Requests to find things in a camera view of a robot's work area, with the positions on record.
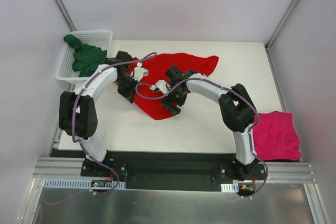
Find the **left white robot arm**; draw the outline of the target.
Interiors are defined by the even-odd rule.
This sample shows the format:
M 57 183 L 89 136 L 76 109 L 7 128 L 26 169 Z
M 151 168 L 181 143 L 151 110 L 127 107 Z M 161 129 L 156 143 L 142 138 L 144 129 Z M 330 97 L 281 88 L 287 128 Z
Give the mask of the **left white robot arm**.
M 132 57 L 118 51 L 114 58 L 104 58 L 98 69 L 84 85 L 73 92 L 64 91 L 59 102 L 59 128 L 79 144 L 86 158 L 94 161 L 93 170 L 99 176 L 111 171 L 111 163 L 105 160 L 107 149 L 96 133 L 98 117 L 95 102 L 106 88 L 116 83 L 117 92 L 133 103 L 135 86 L 138 83 L 128 74 Z

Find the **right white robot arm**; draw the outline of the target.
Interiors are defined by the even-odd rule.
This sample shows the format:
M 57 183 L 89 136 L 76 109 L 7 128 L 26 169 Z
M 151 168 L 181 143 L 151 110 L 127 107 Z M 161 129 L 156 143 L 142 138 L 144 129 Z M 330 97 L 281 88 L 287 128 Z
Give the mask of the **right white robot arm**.
M 165 75 L 169 82 L 162 90 L 165 97 L 161 105 L 173 115 L 181 112 L 189 93 L 202 95 L 219 105 L 223 122 L 233 132 L 236 146 L 235 163 L 225 174 L 240 181 L 250 178 L 258 164 L 251 135 L 257 111 L 245 87 L 240 83 L 224 87 L 195 70 L 182 72 L 177 66 L 172 66 Z

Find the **red t shirt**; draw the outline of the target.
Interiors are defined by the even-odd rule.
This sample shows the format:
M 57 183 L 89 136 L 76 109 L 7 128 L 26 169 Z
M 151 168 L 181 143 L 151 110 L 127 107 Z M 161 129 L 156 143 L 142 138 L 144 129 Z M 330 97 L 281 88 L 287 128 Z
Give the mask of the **red t shirt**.
M 159 54 L 154 59 L 142 62 L 142 67 L 149 70 L 149 75 L 143 77 L 141 82 L 147 84 L 155 84 L 158 80 L 168 82 L 169 79 L 165 73 L 173 66 L 183 72 L 192 69 L 208 77 L 215 70 L 218 61 L 218 56 L 202 58 L 184 52 Z M 173 117 L 171 111 L 161 105 L 161 101 L 162 99 L 148 100 L 136 93 L 134 96 L 134 103 L 151 118 L 164 120 Z

